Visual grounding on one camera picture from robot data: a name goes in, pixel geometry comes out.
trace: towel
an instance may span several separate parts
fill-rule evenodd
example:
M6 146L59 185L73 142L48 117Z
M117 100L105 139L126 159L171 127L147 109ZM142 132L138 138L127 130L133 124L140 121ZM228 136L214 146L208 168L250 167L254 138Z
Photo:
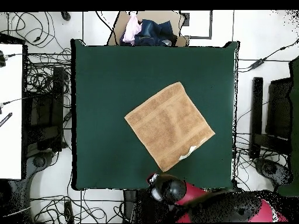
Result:
M150 97L125 119L163 172L215 134L180 82Z

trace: green table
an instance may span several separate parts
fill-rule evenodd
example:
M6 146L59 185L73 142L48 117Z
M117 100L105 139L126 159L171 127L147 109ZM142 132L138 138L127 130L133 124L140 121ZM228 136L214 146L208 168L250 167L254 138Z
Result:
M198 187L231 187L234 58L215 47L84 46L72 40L74 188L139 189L158 165L124 116L181 82L215 135L167 173Z

